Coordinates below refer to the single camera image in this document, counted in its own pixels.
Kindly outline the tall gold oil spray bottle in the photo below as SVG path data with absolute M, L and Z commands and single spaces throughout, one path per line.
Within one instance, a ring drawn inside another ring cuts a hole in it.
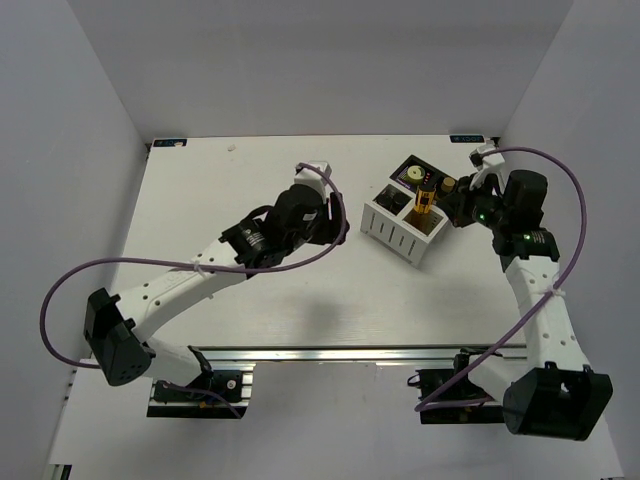
M 434 198 L 435 191 L 433 189 L 428 189 L 425 185 L 417 188 L 409 223 L 425 235 L 430 229 L 428 226 L 429 214 Z

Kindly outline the small black-lid pepper jar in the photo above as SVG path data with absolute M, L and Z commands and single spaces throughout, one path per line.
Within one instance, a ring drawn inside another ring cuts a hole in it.
M 393 215 L 397 215 L 408 203 L 408 196 L 403 192 L 385 189 L 376 196 L 375 202 Z

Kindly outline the small gold-cap brown bottle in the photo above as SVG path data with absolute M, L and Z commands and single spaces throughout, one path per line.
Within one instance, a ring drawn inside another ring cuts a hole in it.
M 456 185 L 456 181 L 453 178 L 446 177 L 442 180 L 440 184 L 440 191 L 443 194 L 448 194 L 454 189 L 455 185 Z

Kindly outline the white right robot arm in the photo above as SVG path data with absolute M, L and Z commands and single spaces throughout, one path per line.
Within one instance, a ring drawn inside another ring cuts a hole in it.
M 505 186 L 488 175 L 457 180 L 440 201 L 454 226 L 488 228 L 494 252 L 511 286 L 525 337 L 527 366 L 520 370 L 492 351 L 471 354 L 451 374 L 453 390 L 472 399 L 484 392 L 500 403 L 515 435 L 586 440 L 613 394 L 608 375 L 595 372 L 578 344 L 564 298 L 559 250 L 542 227 L 546 178 L 528 170 L 510 173 Z

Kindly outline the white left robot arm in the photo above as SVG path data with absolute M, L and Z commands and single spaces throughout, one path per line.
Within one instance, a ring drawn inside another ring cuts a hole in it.
M 302 245 L 343 242 L 348 230 L 339 195 L 323 197 L 307 185 L 291 186 L 265 211 L 263 219 L 251 214 L 225 230 L 185 270 L 172 268 L 119 294 L 101 288 L 89 296 L 84 336 L 109 385 L 148 377 L 202 398 L 212 378 L 204 355 L 155 333 L 218 291 L 274 269 Z

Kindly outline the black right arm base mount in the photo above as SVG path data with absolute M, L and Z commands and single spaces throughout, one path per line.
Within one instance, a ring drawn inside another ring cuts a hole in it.
M 450 378 L 470 363 L 472 355 L 479 355 L 481 349 L 462 348 L 453 358 L 451 367 L 426 368 L 417 370 L 407 379 L 407 386 L 419 391 L 422 401 Z M 472 384 L 467 377 L 444 392 L 436 403 L 444 402 L 442 408 L 421 411 L 422 425 L 485 425 L 503 424 L 501 406 L 489 397 L 484 390 Z

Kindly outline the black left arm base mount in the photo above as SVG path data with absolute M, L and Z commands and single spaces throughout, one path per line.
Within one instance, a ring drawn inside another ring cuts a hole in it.
M 240 420 L 251 398 L 253 371 L 248 367 L 211 365 L 202 351 L 192 348 L 201 374 L 187 386 L 155 381 L 147 407 L 149 418 Z

